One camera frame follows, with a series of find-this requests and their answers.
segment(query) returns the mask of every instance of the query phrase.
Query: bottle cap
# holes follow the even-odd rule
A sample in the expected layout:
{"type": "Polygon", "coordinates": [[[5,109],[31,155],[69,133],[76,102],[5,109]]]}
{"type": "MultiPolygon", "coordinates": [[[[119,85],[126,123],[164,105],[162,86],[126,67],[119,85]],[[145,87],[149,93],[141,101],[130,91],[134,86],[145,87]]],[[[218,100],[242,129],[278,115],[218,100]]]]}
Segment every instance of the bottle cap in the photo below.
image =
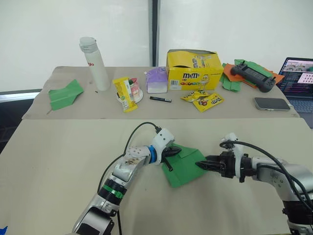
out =
{"type": "Polygon", "coordinates": [[[93,53],[98,50],[97,42],[92,37],[82,37],[79,46],[83,53],[93,53]]]}

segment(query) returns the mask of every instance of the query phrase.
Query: black marker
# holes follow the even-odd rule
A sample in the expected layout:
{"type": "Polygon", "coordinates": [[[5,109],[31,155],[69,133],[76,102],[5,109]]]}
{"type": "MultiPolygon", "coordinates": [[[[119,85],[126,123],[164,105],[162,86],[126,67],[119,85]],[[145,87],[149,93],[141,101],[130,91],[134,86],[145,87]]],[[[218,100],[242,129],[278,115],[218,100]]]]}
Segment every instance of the black marker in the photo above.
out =
{"type": "Polygon", "coordinates": [[[151,96],[150,99],[152,100],[158,100],[158,101],[164,101],[164,102],[172,102],[172,99],[164,99],[164,98],[160,98],[160,97],[154,97],[154,96],[151,96]]]}

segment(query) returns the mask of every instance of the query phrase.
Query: laptop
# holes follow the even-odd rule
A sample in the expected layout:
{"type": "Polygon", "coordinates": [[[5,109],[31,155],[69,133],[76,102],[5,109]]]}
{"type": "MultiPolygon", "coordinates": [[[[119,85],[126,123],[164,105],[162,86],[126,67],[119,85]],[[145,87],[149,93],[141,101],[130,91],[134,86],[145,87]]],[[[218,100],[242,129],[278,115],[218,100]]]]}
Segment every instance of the laptop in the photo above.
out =
{"type": "Polygon", "coordinates": [[[313,59],[287,57],[277,84],[290,104],[313,129],[313,59]]]}

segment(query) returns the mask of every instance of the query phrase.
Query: laptop screen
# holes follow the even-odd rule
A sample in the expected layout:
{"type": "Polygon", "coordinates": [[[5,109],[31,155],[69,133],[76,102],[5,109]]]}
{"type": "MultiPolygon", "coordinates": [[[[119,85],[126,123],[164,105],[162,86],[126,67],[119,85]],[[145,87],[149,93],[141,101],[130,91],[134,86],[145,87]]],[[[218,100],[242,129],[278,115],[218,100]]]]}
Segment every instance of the laptop screen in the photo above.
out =
{"type": "Polygon", "coordinates": [[[277,86],[286,97],[313,99],[313,59],[288,57],[279,74],[285,78],[277,86]]]}

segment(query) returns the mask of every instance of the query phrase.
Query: laptop keyboard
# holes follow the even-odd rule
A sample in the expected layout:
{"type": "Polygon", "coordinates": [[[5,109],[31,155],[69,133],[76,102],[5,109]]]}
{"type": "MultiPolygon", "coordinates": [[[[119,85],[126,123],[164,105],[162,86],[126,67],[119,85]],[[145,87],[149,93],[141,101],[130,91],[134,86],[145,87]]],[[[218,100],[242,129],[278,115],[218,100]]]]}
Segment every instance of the laptop keyboard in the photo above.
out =
{"type": "Polygon", "coordinates": [[[297,112],[313,113],[313,101],[291,99],[289,102],[294,106],[294,109],[297,112]]]}

